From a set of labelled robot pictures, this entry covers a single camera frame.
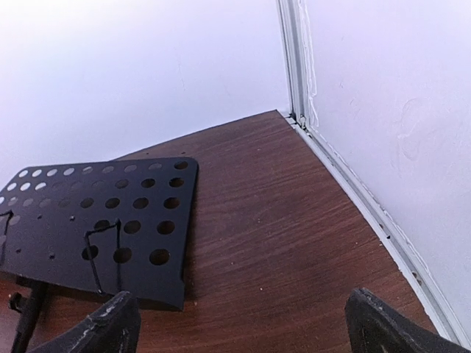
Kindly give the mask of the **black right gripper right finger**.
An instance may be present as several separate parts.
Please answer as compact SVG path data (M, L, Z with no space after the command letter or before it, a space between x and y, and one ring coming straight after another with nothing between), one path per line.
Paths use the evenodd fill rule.
M344 311L353 352L468 351L419 327L366 288L352 291Z

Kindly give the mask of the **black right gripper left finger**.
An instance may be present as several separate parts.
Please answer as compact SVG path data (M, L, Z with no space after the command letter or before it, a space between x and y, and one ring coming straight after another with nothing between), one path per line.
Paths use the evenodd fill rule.
M135 352L140 329L138 300L122 291L78 325L33 352Z

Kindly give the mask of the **right aluminium frame post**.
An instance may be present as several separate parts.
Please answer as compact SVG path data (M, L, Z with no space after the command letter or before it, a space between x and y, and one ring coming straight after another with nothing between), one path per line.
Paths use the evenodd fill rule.
M278 1L291 115L303 129L319 125L311 22L306 1Z

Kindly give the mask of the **right side bottom frame rail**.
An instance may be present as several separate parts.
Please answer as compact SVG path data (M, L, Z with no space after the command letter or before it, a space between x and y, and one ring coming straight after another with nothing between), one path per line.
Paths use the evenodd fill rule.
M302 128L291 116L285 117L285 120L319 158L358 208L408 281L439 334L469 349L470 336L465 332L450 303L433 278L431 270L411 240L375 201L361 180L328 143L311 131Z

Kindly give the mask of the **black music stand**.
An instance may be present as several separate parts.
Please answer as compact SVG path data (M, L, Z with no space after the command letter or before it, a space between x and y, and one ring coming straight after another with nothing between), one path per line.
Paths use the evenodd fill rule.
M21 169L1 189L1 271L32 290L11 299L12 350L26 350L51 285L182 310L198 171L190 157Z

